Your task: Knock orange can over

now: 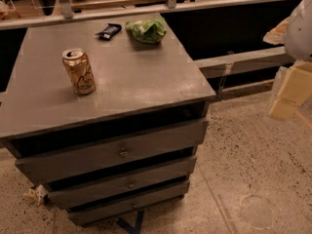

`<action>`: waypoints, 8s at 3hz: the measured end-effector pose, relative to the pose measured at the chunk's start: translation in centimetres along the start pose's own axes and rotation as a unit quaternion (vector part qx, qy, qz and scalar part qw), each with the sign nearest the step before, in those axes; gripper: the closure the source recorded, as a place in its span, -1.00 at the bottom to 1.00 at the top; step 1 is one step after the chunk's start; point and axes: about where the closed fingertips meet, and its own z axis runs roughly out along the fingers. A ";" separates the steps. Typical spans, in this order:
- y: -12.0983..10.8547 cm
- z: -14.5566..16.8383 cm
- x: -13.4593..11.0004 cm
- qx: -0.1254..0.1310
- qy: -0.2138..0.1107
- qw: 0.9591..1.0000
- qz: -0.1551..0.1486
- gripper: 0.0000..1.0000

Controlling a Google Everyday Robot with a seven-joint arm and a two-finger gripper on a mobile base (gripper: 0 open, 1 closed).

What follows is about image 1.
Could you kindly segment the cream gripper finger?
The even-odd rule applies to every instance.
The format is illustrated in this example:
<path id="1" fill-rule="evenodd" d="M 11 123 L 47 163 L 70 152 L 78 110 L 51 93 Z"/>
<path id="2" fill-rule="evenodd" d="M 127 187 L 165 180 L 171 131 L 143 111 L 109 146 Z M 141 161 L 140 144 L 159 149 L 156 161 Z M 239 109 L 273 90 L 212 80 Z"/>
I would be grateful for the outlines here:
<path id="1" fill-rule="evenodd" d="M 290 68 L 280 67 L 272 88 L 268 116 L 285 121 L 312 95 L 312 62 L 297 60 Z"/>
<path id="2" fill-rule="evenodd" d="M 289 19 L 283 19 L 276 27 L 264 35 L 263 41 L 272 45 L 284 44 L 288 24 Z"/>

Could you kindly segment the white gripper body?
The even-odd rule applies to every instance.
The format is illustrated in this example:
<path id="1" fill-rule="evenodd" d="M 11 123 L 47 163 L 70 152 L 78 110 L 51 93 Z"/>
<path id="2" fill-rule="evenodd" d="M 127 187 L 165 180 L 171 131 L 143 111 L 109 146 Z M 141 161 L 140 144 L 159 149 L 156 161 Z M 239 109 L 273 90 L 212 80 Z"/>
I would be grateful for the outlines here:
<path id="1" fill-rule="evenodd" d="M 285 50 L 294 59 L 312 60 L 312 0 L 302 0 L 292 11 L 285 33 Z"/>

